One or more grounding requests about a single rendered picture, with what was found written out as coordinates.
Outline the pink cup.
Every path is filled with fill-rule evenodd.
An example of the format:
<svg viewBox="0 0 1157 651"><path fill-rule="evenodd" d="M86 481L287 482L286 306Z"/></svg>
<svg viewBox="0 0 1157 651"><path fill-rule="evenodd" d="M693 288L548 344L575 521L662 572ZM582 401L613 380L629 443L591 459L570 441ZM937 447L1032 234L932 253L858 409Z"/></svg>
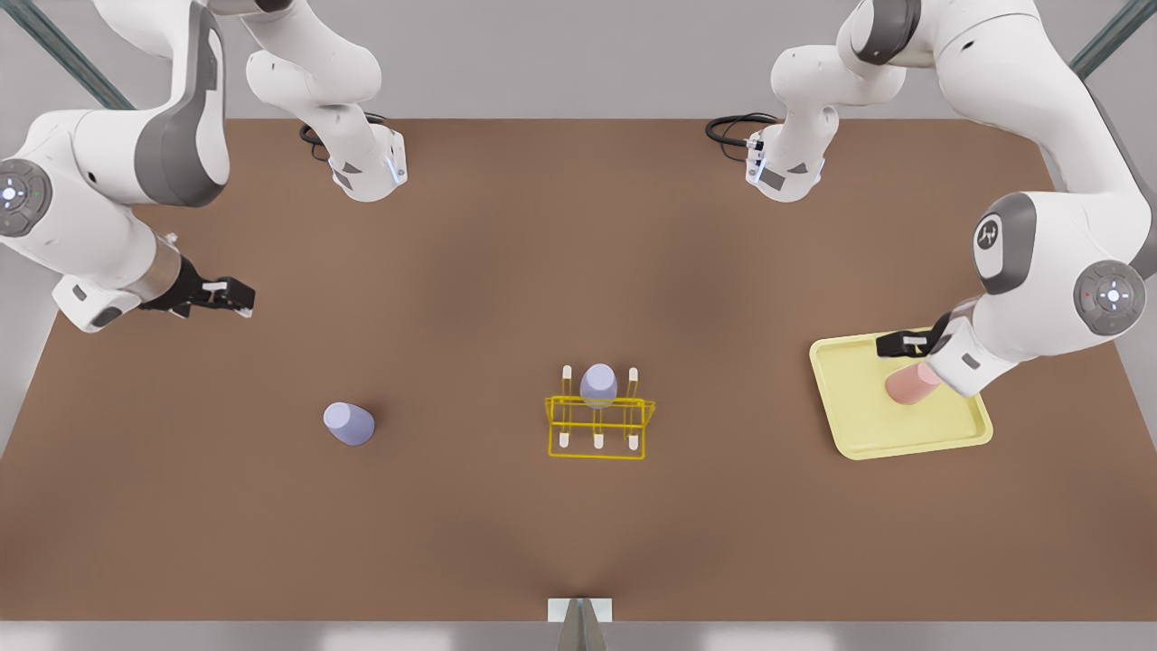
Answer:
<svg viewBox="0 0 1157 651"><path fill-rule="evenodd" d="M914 405L941 386L942 380L924 362L898 368L885 380L885 391L897 404Z"/></svg>

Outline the pale yellow tray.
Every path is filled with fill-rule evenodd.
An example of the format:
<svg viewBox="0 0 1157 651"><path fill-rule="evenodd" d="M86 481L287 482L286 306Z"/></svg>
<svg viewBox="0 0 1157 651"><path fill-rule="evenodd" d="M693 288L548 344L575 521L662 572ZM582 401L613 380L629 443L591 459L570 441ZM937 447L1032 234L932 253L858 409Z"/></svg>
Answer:
<svg viewBox="0 0 1157 651"><path fill-rule="evenodd" d="M992 441L981 395L934 389L918 404L896 402L886 379L913 358L880 358L877 334L819 339L809 358L837 449L852 460L971 447Z"/></svg>

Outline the lavender cup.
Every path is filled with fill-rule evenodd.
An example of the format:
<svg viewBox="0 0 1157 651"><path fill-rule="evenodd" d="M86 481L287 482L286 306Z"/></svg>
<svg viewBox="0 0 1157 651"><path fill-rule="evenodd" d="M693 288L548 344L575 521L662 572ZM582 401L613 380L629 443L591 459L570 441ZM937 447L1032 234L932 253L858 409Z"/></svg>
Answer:
<svg viewBox="0 0 1157 651"><path fill-rule="evenodd" d="M375 431L373 413L355 404L330 404L323 413L324 424L332 436L347 446L360 446L371 441Z"/></svg>
<svg viewBox="0 0 1157 651"><path fill-rule="evenodd" d="M594 410L610 407L618 397L616 371L606 363L589 367L578 384L578 397Z"/></svg>

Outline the silver frame post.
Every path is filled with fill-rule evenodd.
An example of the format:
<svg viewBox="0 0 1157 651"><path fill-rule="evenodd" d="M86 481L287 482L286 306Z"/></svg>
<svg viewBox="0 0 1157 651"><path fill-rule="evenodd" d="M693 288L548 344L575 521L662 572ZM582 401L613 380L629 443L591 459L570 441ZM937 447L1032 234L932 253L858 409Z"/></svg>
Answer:
<svg viewBox="0 0 1157 651"><path fill-rule="evenodd" d="M71 37L34 0L0 0L0 9L12 16L16 25L40 45L62 71L67 71L101 108L111 110L134 110L135 108L113 83L105 77L98 66L78 49Z"/></svg>
<svg viewBox="0 0 1157 651"><path fill-rule="evenodd" d="M1157 0L1125 0L1123 8L1103 25L1091 40L1086 42L1073 58L1069 67L1081 79L1086 80L1103 62L1115 53L1140 25L1157 14Z"/></svg>
<svg viewBox="0 0 1157 651"><path fill-rule="evenodd" d="M550 598L547 621L561 623L557 651L607 651L602 626L613 621L611 598Z"/></svg>

